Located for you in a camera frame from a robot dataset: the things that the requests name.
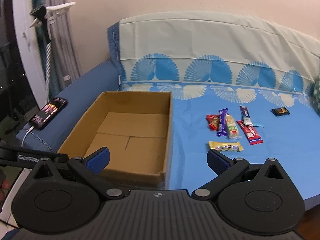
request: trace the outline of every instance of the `open cardboard box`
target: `open cardboard box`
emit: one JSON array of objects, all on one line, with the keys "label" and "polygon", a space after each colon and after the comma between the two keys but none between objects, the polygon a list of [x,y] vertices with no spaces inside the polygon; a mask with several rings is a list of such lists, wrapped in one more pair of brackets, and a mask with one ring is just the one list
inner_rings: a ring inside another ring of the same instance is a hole
[{"label": "open cardboard box", "polygon": [[86,157],[108,147],[100,174],[110,182],[149,188],[169,185],[172,156],[169,92],[104,92],[88,108],[59,153]]}]

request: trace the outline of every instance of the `curtain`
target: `curtain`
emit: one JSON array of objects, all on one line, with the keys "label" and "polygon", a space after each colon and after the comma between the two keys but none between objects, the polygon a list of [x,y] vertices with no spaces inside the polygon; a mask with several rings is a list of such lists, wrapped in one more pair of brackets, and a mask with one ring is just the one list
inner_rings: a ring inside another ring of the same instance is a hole
[{"label": "curtain", "polygon": [[[33,8],[40,4],[53,6],[68,2],[67,0],[32,0]],[[73,46],[73,39],[69,26],[68,13],[55,19],[50,24],[52,38],[52,58],[50,70],[50,98],[54,98],[71,82],[81,76],[81,68]],[[42,68],[45,73],[46,43],[41,28],[36,28]]]}]

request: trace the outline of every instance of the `sofa armrest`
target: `sofa armrest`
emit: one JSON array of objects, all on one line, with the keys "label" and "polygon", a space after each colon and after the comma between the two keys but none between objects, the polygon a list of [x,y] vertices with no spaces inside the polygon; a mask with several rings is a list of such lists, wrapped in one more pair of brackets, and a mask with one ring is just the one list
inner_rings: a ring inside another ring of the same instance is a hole
[{"label": "sofa armrest", "polygon": [[[107,60],[78,78],[57,95],[68,100],[67,106],[43,130],[33,130],[28,134],[23,147],[57,152],[98,95],[105,91],[118,90],[118,75],[116,67]],[[29,128],[27,123],[17,134],[16,138],[20,142]]]}]

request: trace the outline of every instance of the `phone screen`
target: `phone screen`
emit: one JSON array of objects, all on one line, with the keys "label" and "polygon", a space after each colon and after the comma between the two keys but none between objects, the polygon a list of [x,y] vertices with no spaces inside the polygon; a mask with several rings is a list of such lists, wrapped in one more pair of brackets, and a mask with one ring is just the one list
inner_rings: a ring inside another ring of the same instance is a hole
[{"label": "phone screen", "polygon": [[63,98],[54,98],[29,121],[36,129],[41,130],[64,107],[67,101]]}]

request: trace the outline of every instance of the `green checkered pillow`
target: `green checkered pillow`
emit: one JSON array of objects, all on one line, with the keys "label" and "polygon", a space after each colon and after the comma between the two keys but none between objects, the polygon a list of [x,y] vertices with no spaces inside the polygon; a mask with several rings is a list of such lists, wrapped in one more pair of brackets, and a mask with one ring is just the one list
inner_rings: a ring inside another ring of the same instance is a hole
[{"label": "green checkered pillow", "polygon": [[318,77],[312,94],[313,106],[318,115],[320,115],[320,76]]}]

